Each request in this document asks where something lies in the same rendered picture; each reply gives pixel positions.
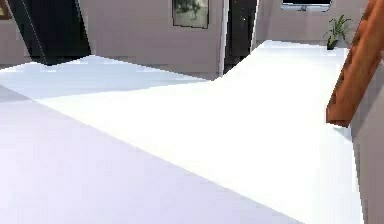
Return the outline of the framed grey wall picture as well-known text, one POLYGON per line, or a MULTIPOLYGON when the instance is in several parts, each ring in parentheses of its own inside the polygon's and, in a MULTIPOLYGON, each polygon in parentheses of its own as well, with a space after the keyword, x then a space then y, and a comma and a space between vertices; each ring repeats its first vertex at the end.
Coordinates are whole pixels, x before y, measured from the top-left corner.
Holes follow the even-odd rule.
POLYGON ((207 29, 209 0, 172 0, 174 26, 207 29))

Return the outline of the brown framed wall picture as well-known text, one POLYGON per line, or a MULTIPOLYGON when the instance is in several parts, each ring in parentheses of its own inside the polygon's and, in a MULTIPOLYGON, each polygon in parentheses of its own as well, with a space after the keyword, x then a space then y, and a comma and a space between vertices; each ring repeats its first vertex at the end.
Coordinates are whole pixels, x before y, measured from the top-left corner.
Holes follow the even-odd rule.
POLYGON ((11 19, 11 13, 9 12, 8 6, 5 0, 0 0, 0 20, 11 19))

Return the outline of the brown wooden door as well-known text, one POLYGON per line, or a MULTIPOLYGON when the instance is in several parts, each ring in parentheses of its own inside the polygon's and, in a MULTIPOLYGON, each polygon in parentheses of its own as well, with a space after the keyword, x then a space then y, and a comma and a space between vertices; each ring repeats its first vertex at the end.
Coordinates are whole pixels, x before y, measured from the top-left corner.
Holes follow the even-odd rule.
POLYGON ((382 60, 384 0, 369 0, 329 103, 326 122, 348 127, 382 60))

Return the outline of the green house plant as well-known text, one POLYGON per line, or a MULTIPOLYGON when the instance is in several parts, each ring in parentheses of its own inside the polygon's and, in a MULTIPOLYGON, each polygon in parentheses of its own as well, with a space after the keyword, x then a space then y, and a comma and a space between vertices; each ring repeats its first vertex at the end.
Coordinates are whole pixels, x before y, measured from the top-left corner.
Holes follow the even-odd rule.
POLYGON ((324 33, 327 36, 326 48, 334 50, 340 40, 347 42, 346 35, 350 30, 351 18, 341 15, 329 20, 330 28, 324 33))

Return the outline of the white framed window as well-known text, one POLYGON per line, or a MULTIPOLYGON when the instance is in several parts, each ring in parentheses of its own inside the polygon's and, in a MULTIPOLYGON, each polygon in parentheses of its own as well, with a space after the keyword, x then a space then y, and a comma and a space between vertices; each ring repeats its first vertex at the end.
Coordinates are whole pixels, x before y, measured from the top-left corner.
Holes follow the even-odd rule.
POLYGON ((282 0, 282 10, 326 12, 330 9, 332 0, 282 0))

